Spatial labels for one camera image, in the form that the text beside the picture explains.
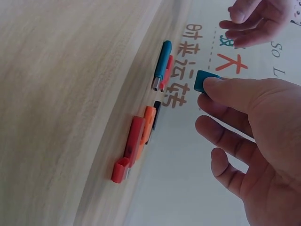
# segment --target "orange chinese character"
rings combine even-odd
[[[203,27],[201,25],[198,25],[198,24],[188,24],[186,26],[187,30],[190,30],[190,31],[193,31],[193,32],[200,31],[200,30],[202,30],[202,28]]]
[[[183,37],[186,38],[194,38],[194,40],[197,40],[198,38],[202,38],[203,36],[198,34],[198,31],[200,31],[203,27],[198,24],[189,24],[186,26],[186,29],[192,32],[185,32]]]
[[[216,71],[223,70],[223,69],[225,69],[225,68],[227,68],[227,67],[230,67],[231,65],[236,65],[236,74],[239,74],[239,73],[240,73],[240,69],[241,69],[241,68],[248,69],[248,67],[247,67],[246,65],[244,65],[244,64],[241,63],[241,56],[240,56],[240,54],[237,55],[237,61],[235,61],[235,60],[233,60],[233,59],[231,59],[231,58],[229,58],[229,57],[227,57],[227,56],[224,56],[224,55],[222,55],[222,54],[217,54],[217,55],[218,55],[220,58],[223,58],[223,59],[225,59],[225,60],[228,60],[229,63],[226,63],[226,64],[224,64],[224,65],[222,65],[222,66],[217,67],[217,68],[215,69]]]
[[[185,60],[184,62],[181,62],[179,60],[176,60],[174,64],[179,64],[179,65],[182,65],[182,66],[186,66],[188,63],[188,60]],[[189,65],[195,65],[196,62],[189,62],[188,63]],[[175,77],[178,77],[180,76],[180,80],[182,80],[184,78],[184,75],[185,75],[185,71],[186,71],[186,67],[178,67],[178,66],[175,66],[174,67],[174,70],[173,70],[173,74],[171,75],[172,78],[175,78]],[[191,79],[192,76],[194,74],[194,70],[191,70],[190,71],[190,74],[189,74],[189,78]]]
[[[179,97],[179,88],[182,89],[182,96]],[[175,94],[173,95],[167,95],[165,94],[165,97],[168,97],[167,103],[163,103],[163,106],[167,107],[170,104],[172,104],[172,108],[176,107],[176,104],[179,102],[179,106],[183,106],[183,104],[187,103],[187,101],[185,100],[185,94],[187,93],[187,91],[190,91],[190,88],[188,87],[188,84],[186,83],[185,85],[181,85],[181,84],[177,84],[177,83],[173,83],[171,85],[171,87],[167,88],[167,90],[169,91],[169,93],[172,93],[174,91],[176,91]]]
[[[186,54],[197,54],[200,50],[198,44],[188,44],[186,41],[180,44],[178,54],[182,53],[182,57],[184,57]]]

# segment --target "red usb flash drive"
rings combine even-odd
[[[129,168],[131,168],[136,161],[144,125],[144,118],[138,116],[133,117],[132,125],[127,138],[126,149],[124,151],[124,157],[130,160]]]
[[[165,86],[168,84],[168,82],[170,80],[171,70],[172,70],[172,67],[173,67],[173,63],[174,63],[174,56],[170,55],[169,59],[168,59],[168,63],[167,63],[167,67],[166,67],[166,71],[165,71],[165,75],[164,75],[164,79],[160,83],[160,86],[159,86],[161,92],[164,92]]]

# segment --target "fingernail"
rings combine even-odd
[[[239,9],[234,9],[233,7],[230,7],[228,11],[230,12],[231,20],[235,23],[239,24],[245,19],[245,14]]]
[[[204,86],[213,86],[215,84],[217,84],[218,82],[221,82],[222,80],[216,77],[208,77],[204,80],[203,85]]]
[[[243,22],[243,20],[244,20],[244,18],[245,18],[245,14],[243,14],[242,12],[240,12],[240,11],[237,11],[236,12],[236,16],[235,16],[236,18],[235,18],[235,22],[236,23],[241,23],[241,22]]]

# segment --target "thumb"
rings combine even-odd
[[[229,8],[231,20],[237,24],[245,22],[262,0],[236,0]]]
[[[215,102],[249,114],[262,97],[287,87],[289,82],[280,79],[227,79],[208,77],[203,86],[208,96]]]

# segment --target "blue usb flash drive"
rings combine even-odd
[[[160,56],[159,56],[159,60],[158,60],[158,63],[157,63],[157,67],[156,67],[156,70],[155,70],[154,81],[153,81],[153,84],[152,84],[152,88],[153,88],[154,91],[159,90],[160,82],[164,78],[164,74],[165,74],[165,71],[166,71],[169,55],[171,54],[171,50],[172,50],[171,41],[168,41],[168,40],[165,41],[163,43],[161,53],[160,53]]]
[[[194,90],[201,93],[206,93],[203,87],[203,82],[208,77],[216,77],[219,79],[221,78],[220,76],[212,74],[210,72],[198,71],[196,82],[194,83]]]

